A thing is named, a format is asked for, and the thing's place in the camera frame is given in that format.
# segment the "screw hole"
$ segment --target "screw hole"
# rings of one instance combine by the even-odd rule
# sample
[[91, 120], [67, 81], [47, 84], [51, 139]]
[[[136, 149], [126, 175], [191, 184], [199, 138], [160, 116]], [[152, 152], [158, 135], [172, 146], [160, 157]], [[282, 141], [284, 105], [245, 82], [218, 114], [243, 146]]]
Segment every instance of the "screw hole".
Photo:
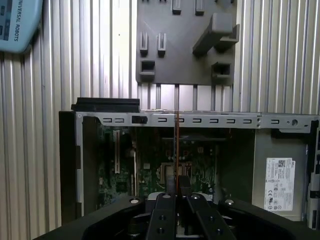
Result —
[[221, 234], [222, 234], [222, 229], [218, 228], [218, 229], [216, 230], [216, 234], [221, 235]]
[[298, 120], [293, 119], [293, 120], [292, 120], [292, 126], [297, 126], [297, 125], [298, 125]]
[[162, 227], [159, 227], [157, 229], [158, 234], [163, 234], [165, 232], [165, 230]]

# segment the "aluminum extrusion wall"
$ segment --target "aluminum extrusion wall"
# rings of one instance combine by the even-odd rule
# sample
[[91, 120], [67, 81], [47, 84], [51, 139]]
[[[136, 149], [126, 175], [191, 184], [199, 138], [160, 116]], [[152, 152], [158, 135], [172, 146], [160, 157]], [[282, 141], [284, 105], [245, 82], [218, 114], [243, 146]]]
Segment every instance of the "aluminum extrusion wall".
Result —
[[138, 85], [138, 0], [43, 0], [31, 51], [0, 54], [0, 240], [61, 224], [58, 111], [77, 97], [143, 109], [319, 114], [319, 0], [238, 0], [233, 87]]

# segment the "slot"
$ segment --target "slot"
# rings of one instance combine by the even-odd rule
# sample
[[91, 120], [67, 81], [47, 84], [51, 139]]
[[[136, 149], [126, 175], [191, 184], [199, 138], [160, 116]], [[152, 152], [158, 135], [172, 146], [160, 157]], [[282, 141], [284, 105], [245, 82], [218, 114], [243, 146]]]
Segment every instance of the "slot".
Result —
[[123, 124], [125, 122], [125, 120], [123, 118], [116, 118], [114, 120], [114, 122], [117, 123], [117, 124]]
[[194, 14], [196, 16], [203, 16], [205, 14], [204, 0], [195, 0]]
[[279, 119], [271, 119], [271, 124], [279, 124], [280, 120]]
[[243, 124], [251, 124], [252, 120], [251, 119], [244, 119]]
[[312, 211], [312, 229], [316, 229], [317, 226], [317, 210]]
[[142, 60], [140, 78], [142, 81], [151, 82], [155, 79], [155, 61]]
[[166, 123], [167, 122], [167, 118], [166, 117], [159, 117], [158, 118], [158, 123]]
[[112, 123], [112, 118], [104, 118], [103, 122], [104, 123]]
[[216, 62], [211, 66], [211, 78], [214, 85], [227, 85], [233, 84], [233, 78], [230, 75], [230, 63]]
[[211, 123], [211, 124], [217, 124], [217, 123], [219, 123], [219, 119], [217, 119], [217, 118], [211, 118], [211, 119], [210, 119], [210, 123]]
[[6, 11], [6, 7], [5, 6], [1, 6], [0, 15], [4, 16], [5, 15], [5, 11]]
[[172, 13], [174, 15], [181, 14], [181, 0], [172, 0]]
[[201, 118], [194, 118], [194, 119], [192, 119], [192, 122], [194, 124], [200, 124], [202, 122], [202, 119]]
[[236, 120], [235, 120], [235, 119], [227, 119], [227, 120], [226, 120], [226, 123], [227, 123], [227, 124], [235, 124], [235, 123], [236, 123]]

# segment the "green circuit board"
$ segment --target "green circuit board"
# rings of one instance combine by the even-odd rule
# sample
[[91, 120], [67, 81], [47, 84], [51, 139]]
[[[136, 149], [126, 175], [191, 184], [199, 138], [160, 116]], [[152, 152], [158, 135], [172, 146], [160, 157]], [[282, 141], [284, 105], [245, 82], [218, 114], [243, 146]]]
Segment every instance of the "green circuit board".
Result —
[[[119, 173], [115, 173], [115, 131], [120, 133]], [[146, 198], [150, 193], [166, 191], [167, 176], [174, 171], [174, 144], [170, 134], [163, 137], [162, 131], [153, 127], [98, 127], [99, 208], [123, 196]], [[179, 174], [189, 176], [193, 192], [212, 196], [217, 168], [215, 143], [181, 140], [179, 145]]]

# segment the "product label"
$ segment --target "product label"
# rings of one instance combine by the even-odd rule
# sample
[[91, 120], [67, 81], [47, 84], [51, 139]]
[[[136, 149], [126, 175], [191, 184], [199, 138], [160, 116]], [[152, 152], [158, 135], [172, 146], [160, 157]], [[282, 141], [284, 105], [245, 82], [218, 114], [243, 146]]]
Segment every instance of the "product label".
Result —
[[294, 204], [296, 161], [292, 158], [267, 158], [264, 209], [292, 211]]

